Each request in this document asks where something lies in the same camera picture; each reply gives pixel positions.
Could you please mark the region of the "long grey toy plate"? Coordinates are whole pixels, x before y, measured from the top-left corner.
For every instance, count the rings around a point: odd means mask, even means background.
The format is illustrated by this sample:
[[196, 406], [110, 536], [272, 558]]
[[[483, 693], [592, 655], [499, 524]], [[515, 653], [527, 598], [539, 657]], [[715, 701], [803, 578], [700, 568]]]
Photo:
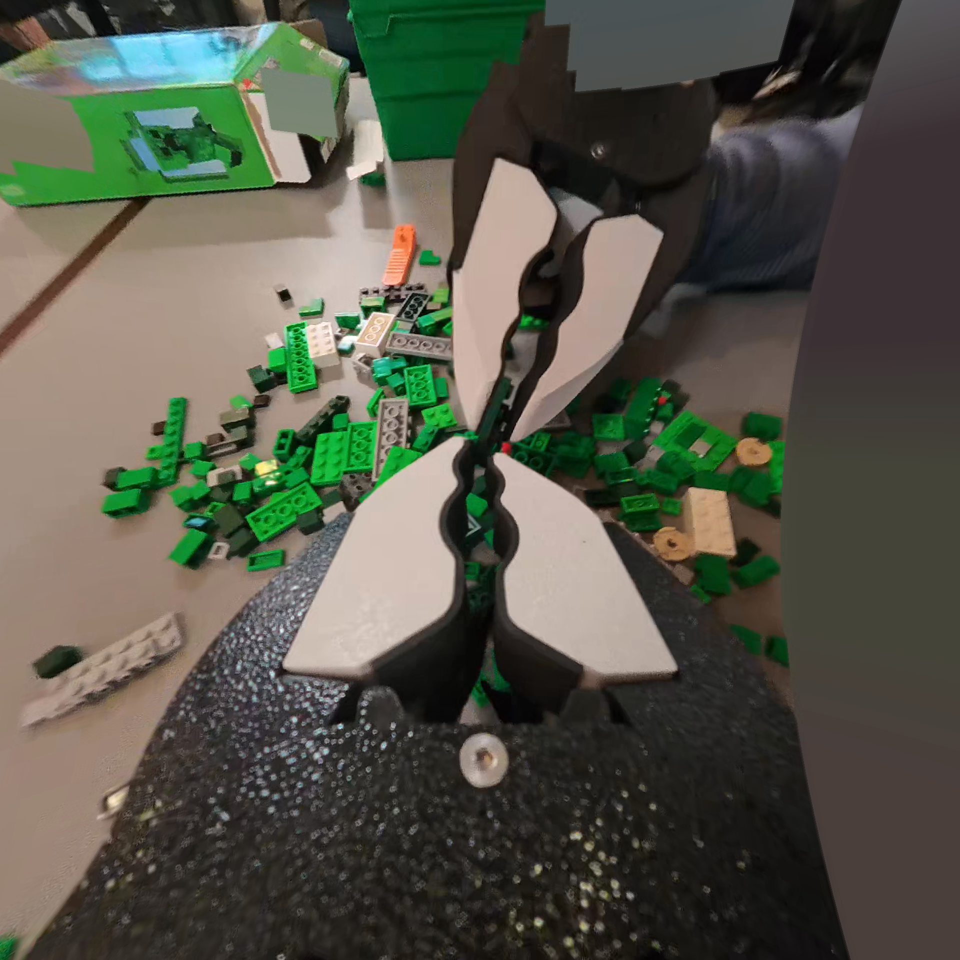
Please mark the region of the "long grey toy plate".
[[19, 728], [41, 726], [104, 699], [170, 659], [185, 643], [182, 615], [175, 611], [162, 615], [53, 678], [42, 678], [36, 695], [20, 711]]

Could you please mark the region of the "white paper slip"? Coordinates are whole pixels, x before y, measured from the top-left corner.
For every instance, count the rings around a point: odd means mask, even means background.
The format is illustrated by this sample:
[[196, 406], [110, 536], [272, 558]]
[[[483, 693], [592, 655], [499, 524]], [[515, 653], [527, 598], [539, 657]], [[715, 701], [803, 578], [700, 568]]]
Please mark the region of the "white paper slip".
[[347, 179], [355, 182], [379, 177], [384, 173], [385, 156], [380, 123], [373, 119], [357, 121], [353, 129], [352, 159], [345, 171]]

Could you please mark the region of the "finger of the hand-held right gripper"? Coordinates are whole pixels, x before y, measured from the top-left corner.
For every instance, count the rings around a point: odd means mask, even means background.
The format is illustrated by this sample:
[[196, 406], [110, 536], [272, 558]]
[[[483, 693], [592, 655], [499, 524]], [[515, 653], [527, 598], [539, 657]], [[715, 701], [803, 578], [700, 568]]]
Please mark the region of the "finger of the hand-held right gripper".
[[622, 345], [664, 234], [639, 214], [592, 222], [568, 253], [562, 317], [544, 340], [549, 363], [524, 383], [511, 439], [541, 430], [590, 384]]
[[507, 335], [522, 315], [522, 285], [557, 221], [557, 206], [533, 171], [493, 162], [451, 287], [453, 373], [464, 424], [474, 433], [500, 382]]

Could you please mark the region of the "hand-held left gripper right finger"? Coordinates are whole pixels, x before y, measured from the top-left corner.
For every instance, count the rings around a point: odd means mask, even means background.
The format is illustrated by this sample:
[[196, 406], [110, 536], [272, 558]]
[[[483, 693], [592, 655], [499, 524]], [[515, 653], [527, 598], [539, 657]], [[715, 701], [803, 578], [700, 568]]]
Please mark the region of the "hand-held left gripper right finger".
[[678, 663], [598, 516], [505, 453], [486, 479], [501, 560], [490, 637], [514, 693], [558, 714], [576, 690], [673, 679]]

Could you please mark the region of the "wide green toy plate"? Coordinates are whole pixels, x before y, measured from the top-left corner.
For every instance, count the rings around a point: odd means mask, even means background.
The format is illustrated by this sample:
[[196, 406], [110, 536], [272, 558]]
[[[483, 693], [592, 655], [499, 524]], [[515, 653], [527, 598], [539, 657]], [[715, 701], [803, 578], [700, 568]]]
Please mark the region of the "wide green toy plate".
[[294, 395], [318, 389], [317, 368], [310, 355], [306, 328], [304, 320], [284, 328], [287, 386]]

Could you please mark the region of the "person's blue knit clothing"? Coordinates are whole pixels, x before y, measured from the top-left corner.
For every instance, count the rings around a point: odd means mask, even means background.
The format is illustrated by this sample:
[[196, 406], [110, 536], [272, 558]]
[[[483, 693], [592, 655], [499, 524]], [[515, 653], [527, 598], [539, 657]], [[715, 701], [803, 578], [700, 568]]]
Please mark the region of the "person's blue knit clothing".
[[716, 139], [700, 236], [677, 283], [810, 290], [862, 111], [858, 103], [834, 118], [738, 126]]

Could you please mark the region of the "green plastic crate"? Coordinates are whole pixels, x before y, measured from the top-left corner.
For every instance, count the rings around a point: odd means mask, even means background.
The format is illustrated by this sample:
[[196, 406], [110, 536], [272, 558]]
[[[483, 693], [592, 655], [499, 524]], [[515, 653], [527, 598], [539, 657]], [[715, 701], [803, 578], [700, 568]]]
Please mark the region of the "green plastic crate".
[[392, 162], [445, 160], [496, 62], [519, 61], [544, 1], [350, 1]]

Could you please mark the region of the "pile of green toy bricks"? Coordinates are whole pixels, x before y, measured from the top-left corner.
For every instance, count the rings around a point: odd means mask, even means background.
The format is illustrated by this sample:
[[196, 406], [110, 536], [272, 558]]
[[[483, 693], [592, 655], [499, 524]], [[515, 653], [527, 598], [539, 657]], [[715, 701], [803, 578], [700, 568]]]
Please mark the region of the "pile of green toy bricks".
[[[247, 370], [254, 396], [230, 399], [219, 432], [186, 442], [184, 431], [177, 482], [158, 485], [165, 416], [151, 428], [156, 441], [146, 465], [104, 472], [101, 514], [111, 520], [141, 515], [169, 489], [184, 514], [171, 560], [194, 568], [207, 558], [240, 556], [250, 571], [274, 570], [284, 564], [284, 552], [261, 545], [289, 529], [320, 530], [330, 504], [354, 509], [447, 438], [477, 440], [451, 402], [449, 284], [434, 291], [422, 282], [366, 287], [358, 305], [359, 311], [325, 318], [319, 297], [298, 311], [297, 322], [329, 321], [337, 335], [341, 362], [316, 367], [318, 389], [289, 390], [284, 333], [271, 334], [266, 366]], [[375, 481], [378, 404], [402, 396], [410, 403], [409, 438], [390, 450]], [[599, 486], [579, 490], [585, 503], [630, 534], [649, 536], [640, 544], [663, 561], [653, 536], [665, 526], [679, 529], [690, 487], [725, 491], [728, 502], [737, 498], [776, 518], [782, 505], [782, 419], [749, 412], [736, 437], [692, 413], [689, 399], [674, 380], [617, 378], [590, 404], [587, 429], [569, 420], [584, 408], [578, 394], [540, 430], [498, 448], [548, 479], [592, 474]], [[735, 450], [744, 437], [769, 442], [772, 462], [739, 464]], [[750, 538], [738, 538], [736, 547], [733, 559], [702, 554], [666, 565], [705, 604], [781, 573], [780, 563]]]

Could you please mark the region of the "orange brick separator tool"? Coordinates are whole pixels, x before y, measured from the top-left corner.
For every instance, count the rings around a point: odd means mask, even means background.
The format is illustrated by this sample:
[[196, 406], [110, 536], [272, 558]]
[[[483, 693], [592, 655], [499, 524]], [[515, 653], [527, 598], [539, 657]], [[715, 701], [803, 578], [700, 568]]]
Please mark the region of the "orange brick separator tool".
[[417, 231], [414, 224], [397, 225], [391, 238], [390, 254], [381, 279], [382, 286], [402, 286], [407, 282], [416, 250]]

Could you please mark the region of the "tan toy block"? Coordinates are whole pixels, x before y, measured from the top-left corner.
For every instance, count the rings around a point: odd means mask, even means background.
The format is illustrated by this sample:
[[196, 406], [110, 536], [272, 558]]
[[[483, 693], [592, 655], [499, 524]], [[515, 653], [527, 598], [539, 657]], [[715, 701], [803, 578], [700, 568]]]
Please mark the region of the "tan toy block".
[[732, 560], [738, 553], [725, 490], [690, 486], [681, 499], [678, 529], [689, 540], [691, 557], [706, 554]]

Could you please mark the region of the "dark green toy plate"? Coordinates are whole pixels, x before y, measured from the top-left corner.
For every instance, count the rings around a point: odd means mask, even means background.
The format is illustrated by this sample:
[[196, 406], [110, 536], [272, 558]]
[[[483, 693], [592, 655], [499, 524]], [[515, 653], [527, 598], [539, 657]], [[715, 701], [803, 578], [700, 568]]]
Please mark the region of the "dark green toy plate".
[[501, 376], [495, 383], [479, 424], [473, 430], [479, 444], [489, 445], [498, 438], [501, 425], [509, 414], [509, 401], [513, 387], [513, 381], [509, 376]]

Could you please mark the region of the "long green toy plate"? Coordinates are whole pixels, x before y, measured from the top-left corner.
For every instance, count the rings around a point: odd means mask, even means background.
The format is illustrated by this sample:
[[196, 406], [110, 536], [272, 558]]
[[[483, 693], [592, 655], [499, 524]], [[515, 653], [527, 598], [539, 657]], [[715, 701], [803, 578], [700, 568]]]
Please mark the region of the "long green toy plate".
[[175, 396], [169, 400], [157, 468], [157, 485], [160, 488], [175, 485], [179, 480], [184, 456], [187, 408], [188, 401], [183, 396]]

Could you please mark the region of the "green cardboard toy box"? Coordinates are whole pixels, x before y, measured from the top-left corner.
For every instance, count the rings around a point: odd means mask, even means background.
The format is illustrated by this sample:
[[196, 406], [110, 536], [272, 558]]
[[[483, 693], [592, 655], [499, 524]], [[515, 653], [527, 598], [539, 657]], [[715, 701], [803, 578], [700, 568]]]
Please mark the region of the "green cardboard toy box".
[[350, 64], [322, 24], [53, 41], [2, 66], [15, 208], [304, 184], [330, 159]]

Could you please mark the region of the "dark green toy block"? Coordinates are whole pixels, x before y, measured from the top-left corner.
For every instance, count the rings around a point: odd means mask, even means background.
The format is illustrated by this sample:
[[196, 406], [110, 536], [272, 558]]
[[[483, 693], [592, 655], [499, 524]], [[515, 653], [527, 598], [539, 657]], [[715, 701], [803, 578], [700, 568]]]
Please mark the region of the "dark green toy block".
[[79, 647], [56, 645], [35, 659], [31, 667], [37, 678], [53, 679], [80, 664], [84, 658], [85, 654]]

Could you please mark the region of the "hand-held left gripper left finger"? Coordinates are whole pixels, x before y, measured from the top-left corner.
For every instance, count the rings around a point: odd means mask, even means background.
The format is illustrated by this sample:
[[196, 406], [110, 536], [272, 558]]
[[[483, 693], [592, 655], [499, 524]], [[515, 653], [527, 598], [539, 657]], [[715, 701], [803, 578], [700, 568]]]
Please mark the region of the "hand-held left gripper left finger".
[[287, 674], [389, 688], [426, 722], [459, 719], [483, 658], [463, 555], [474, 466], [474, 444], [449, 438], [357, 507]]

